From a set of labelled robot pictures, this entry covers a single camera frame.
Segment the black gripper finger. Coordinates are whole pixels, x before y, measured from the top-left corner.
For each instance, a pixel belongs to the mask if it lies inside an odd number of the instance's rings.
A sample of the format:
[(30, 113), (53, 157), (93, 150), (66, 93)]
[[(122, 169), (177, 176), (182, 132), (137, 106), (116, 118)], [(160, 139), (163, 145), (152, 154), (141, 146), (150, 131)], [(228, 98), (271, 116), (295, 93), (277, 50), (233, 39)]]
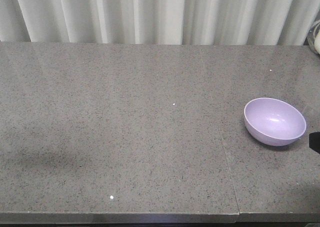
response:
[(320, 132), (312, 132), (308, 136), (309, 148), (320, 154)]

